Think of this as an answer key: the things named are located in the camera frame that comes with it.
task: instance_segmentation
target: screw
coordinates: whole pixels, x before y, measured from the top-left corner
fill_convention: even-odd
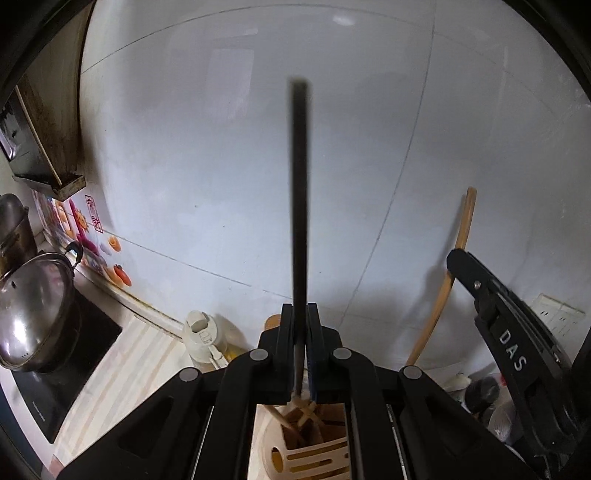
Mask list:
[[[335,348],[333,356],[338,360],[347,360],[348,358],[351,358],[351,350],[343,347]]]
[[[410,380],[416,380],[417,378],[421,378],[423,370],[421,370],[419,367],[415,367],[414,365],[409,365],[408,367],[404,367],[402,373],[406,378]]]
[[[250,357],[255,361],[255,362],[261,362],[263,361],[265,358],[267,358],[269,356],[269,352],[267,352],[264,348],[255,348],[251,353],[250,353]]]
[[[183,382],[192,382],[199,376],[199,370],[193,367],[183,368],[179,373],[178,377]]]

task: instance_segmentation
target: stainless steel pot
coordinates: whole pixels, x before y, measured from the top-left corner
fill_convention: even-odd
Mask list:
[[[64,349],[64,338],[74,338],[71,327],[74,302],[74,269],[82,260],[83,248],[72,242],[72,266],[65,255],[38,255],[9,275],[0,288],[0,365],[17,371],[43,371],[56,363]]]
[[[16,195],[0,196],[0,280],[37,254],[28,213]]]

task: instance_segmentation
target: electrical outlet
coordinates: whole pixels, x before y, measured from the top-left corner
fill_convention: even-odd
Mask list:
[[[557,340],[565,338],[585,318],[584,312],[543,294],[538,295],[531,304],[531,309]]]

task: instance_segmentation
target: tile grout line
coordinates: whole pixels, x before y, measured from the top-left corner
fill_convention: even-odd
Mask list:
[[[153,254],[160,255],[161,257],[164,257],[164,258],[168,258],[169,260],[172,260],[173,262],[180,263],[181,265],[184,265],[185,267],[193,268],[194,270],[199,270],[200,272],[204,272],[204,273],[207,273],[209,275],[213,275],[214,277],[223,278],[224,280],[228,280],[228,281],[231,281],[231,282],[234,282],[234,283],[238,283],[239,285],[243,285],[245,287],[254,288],[252,285],[249,285],[248,283],[244,283],[244,282],[241,282],[239,280],[234,280],[233,278],[229,278],[229,277],[224,277],[223,275],[220,275],[219,273],[215,273],[215,272],[212,272],[212,271],[209,271],[209,270],[205,270],[204,268],[196,267],[195,265],[191,265],[191,264],[185,263],[185,262],[183,262],[181,260],[178,260],[176,258],[169,257],[168,255],[165,255],[165,254],[163,254],[161,252],[157,252],[156,250],[152,250],[151,248],[148,248],[148,247],[145,247],[143,245],[140,245],[140,244],[137,244],[135,242],[132,242],[131,240],[128,240],[128,239],[126,239],[123,236],[117,235],[116,233],[109,232],[106,229],[105,229],[105,232],[108,233],[108,234],[110,234],[110,235],[113,235],[113,236],[115,236],[117,238],[121,238],[122,240],[126,241],[129,244],[135,245],[136,247],[143,248],[144,250],[147,250],[148,252],[152,252]]]
[[[494,66],[499,67],[503,72],[505,72],[508,76],[510,76],[513,81],[519,83],[519,85],[521,85],[525,90],[527,90],[530,94],[533,95],[533,97],[538,100],[542,105],[544,105],[544,107],[554,116],[558,117],[558,113],[555,112],[544,100],[542,100],[528,85],[526,85],[522,80],[520,80],[519,78],[517,78],[512,72],[510,72],[509,70],[507,70],[505,68],[504,65],[499,64],[498,62],[496,62],[495,60],[492,60],[491,58],[487,57],[486,55],[484,55],[484,53],[482,53],[481,51],[476,50],[475,48],[472,48],[469,45],[466,45],[465,43],[461,42],[460,40],[456,40],[455,38],[451,38],[448,37],[447,35],[441,33],[441,32],[435,32],[435,35],[441,37],[441,38],[445,38],[446,40],[455,43],[455,45],[459,45],[461,47],[464,47],[468,50],[470,50],[472,53],[475,53],[476,55],[478,55],[479,57],[485,59],[486,61],[492,63]]]
[[[239,12],[239,11],[242,11],[242,10],[250,10],[252,8],[269,8],[269,7],[318,7],[318,8],[327,8],[327,9],[339,10],[339,11],[349,11],[349,12],[356,12],[356,13],[377,15],[379,17],[385,17],[385,18],[389,18],[391,20],[396,20],[396,21],[399,21],[399,22],[407,23],[407,24],[413,25],[413,26],[415,26],[417,28],[423,28],[422,25],[416,24],[416,23],[411,22],[409,20],[403,20],[402,18],[398,18],[398,17],[395,17],[393,15],[388,15],[388,14],[383,14],[383,13],[378,13],[378,12],[372,12],[372,11],[369,11],[369,10],[365,10],[363,8],[343,8],[343,7],[333,7],[331,5],[323,5],[323,4],[282,4],[282,5],[269,4],[269,5],[251,5],[249,7],[230,8],[228,10],[220,10],[219,12],[212,12],[212,13],[208,13],[208,14],[203,14],[203,15],[199,15],[197,17],[187,18],[186,20],[182,20],[180,22],[174,23],[172,25],[168,25],[168,26],[163,27],[163,28],[159,28],[158,30],[153,31],[153,32],[150,32],[150,33],[144,35],[143,37],[136,38],[135,40],[129,42],[127,45],[124,45],[123,47],[117,48],[117,50],[112,51],[107,56],[105,56],[105,57],[101,58],[100,60],[94,62],[90,67],[84,69],[82,72],[80,72],[80,75],[85,74],[92,67],[95,67],[96,65],[98,65],[99,63],[101,63],[103,60],[105,60],[105,59],[109,58],[111,55],[114,55],[115,53],[123,50],[125,47],[129,47],[130,45],[133,45],[134,43],[139,42],[140,40],[143,40],[143,39],[145,39],[145,38],[147,38],[147,37],[149,37],[151,35],[154,35],[155,33],[162,32],[162,31],[167,30],[169,28],[178,27],[179,25],[183,25],[185,23],[192,22],[193,20],[199,20],[201,18],[211,17],[213,15],[225,14],[225,13],[230,13],[230,12]]]
[[[337,329],[339,329],[341,327],[341,325],[343,325],[343,322],[345,321],[345,316],[347,315],[347,312],[349,311],[349,308],[350,308],[351,304],[353,303],[353,299],[355,298],[355,295],[357,295],[357,292],[359,290],[359,286],[361,285],[361,282],[363,280],[363,276],[365,275],[365,272],[367,271],[367,269],[369,267],[369,263],[371,262],[371,259],[374,255],[375,249],[378,246],[379,239],[382,236],[382,232],[384,231],[386,221],[388,220],[388,216],[390,215],[390,210],[392,209],[392,205],[394,204],[394,197],[396,196],[396,192],[398,191],[398,186],[400,185],[400,180],[401,180],[402,174],[404,172],[404,167],[406,166],[407,161],[408,161],[408,155],[410,153],[410,148],[413,144],[414,133],[417,130],[418,117],[421,112],[421,105],[423,104],[423,96],[425,94],[425,89],[427,87],[427,77],[429,75],[429,67],[431,65],[431,53],[433,52],[433,40],[435,37],[436,12],[437,12],[437,4],[436,4],[435,10],[433,11],[433,28],[431,29],[431,47],[429,48],[429,55],[427,57],[427,68],[425,70],[425,81],[423,83],[423,89],[421,91],[421,96],[419,97],[419,100],[418,100],[417,116],[414,119],[413,131],[410,135],[410,140],[408,142],[408,148],[406,151],[406,155],[404,156],[404,161],[402,162],[402,168],[400,169],[400,174],[398,175],[398,180],[396,181],[396,185],[394,186],[394,192],[392,193],[392,198],[390,199],[390,203],[388,205],[388,210],[386,211],[386,215],[384,217],[384,221],[382,222],[382,226],[379,229],[378,237],[375,240],[374,247],[372,248],[372,250],[369,254],[369,258],[365,264],[365,267],[363,268],[363,271],[361,272],[361,276],[359,277],[359,281],[357,282],[357,286],[353,290],[353,294],[351,295],[351,298],[347,304],[347,307],[345,308],[345,311],[343,312],[343,316],[341,317],[341,320],[339,322]]]

